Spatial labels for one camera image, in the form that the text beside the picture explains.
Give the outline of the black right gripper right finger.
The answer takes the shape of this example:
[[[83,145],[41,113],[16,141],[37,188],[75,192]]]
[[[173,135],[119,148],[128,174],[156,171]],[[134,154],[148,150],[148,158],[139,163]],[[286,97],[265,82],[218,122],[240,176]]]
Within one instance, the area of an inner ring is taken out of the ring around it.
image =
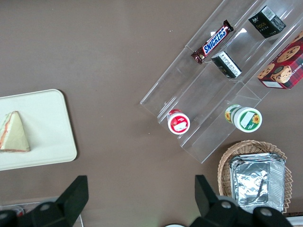
[[[200,212],[192,227],[290,227],[282,213],[257,207],[248,213],[227,199],[219,199],[204,175],[195,176],[195,200]]]

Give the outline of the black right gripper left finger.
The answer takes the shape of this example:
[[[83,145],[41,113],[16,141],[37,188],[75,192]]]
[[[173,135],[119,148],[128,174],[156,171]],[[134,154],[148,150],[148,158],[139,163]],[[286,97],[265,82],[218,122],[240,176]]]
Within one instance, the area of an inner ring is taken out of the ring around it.
[[[89,199],[88,178],[80,175],[56,201],[39,204],[18,219],[20,227],[72,227]]]

